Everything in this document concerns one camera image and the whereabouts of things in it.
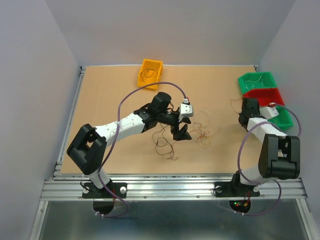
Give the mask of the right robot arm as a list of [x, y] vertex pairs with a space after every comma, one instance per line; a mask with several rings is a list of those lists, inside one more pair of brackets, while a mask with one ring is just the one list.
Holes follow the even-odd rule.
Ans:
[[[298, 134], [288, 135], [281, 131], [269, 119], [274, 116], [272, 111], [281, 107], [291, 113], [298, 123]], [[242, 195], [255, 187], [277, 180], [297, 179], [300, 175], [302, 126], [297, 115], [284, 105], [271, 102], [260, 107], [256, 98], [244, 97], [238, 121], [247, 131], [237, 155], [238, 171], [230, 182], [231, 192]], [[255, 167], [241, 169], [241, 153], [248, 137], [253, 134], [261, 141], [262, 147]]]

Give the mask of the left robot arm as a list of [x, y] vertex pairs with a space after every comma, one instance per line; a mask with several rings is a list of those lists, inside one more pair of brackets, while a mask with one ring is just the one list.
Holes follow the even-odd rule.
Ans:
[[188, 125], [194, 115], [193, 106], [188, 98], [184, 98], [177, 110], [172, 110], [169, 107], [171, 100], [169, 94], [159, 92], [150, 103], [124, 118], [100, 126], [87, 123], [79, 129], [66, 153], [90, 179], [100, 197], [111, 193], [111, 179], [102, 169], [102, 163], [106, 149], [112, 151], [117, 141], [144, 133], [157, 124], [170, 126], [175, 141], [191, 140]]

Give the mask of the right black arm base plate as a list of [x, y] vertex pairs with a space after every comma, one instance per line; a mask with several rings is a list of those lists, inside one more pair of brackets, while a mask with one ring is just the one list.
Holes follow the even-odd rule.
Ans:
[[254, 186], [235, 184], [231, 181], [217, 181], [214, 183], [213, 194], [218, 198], [259, 197], [260, 192], [254, 191]]

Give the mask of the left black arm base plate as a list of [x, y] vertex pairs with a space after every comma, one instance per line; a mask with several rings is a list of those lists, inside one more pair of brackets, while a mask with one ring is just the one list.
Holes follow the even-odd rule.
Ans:
[[[99, 189], [92, 182], [80, 183], [82, 187], [83, 199], [111, 199], [114, 196], [109, 193], [104, 187]], [[125, 182], [111, 182], [106, 185], [108, 189], [118, 197], [124, 199], [127, 197], [128, 184]]]

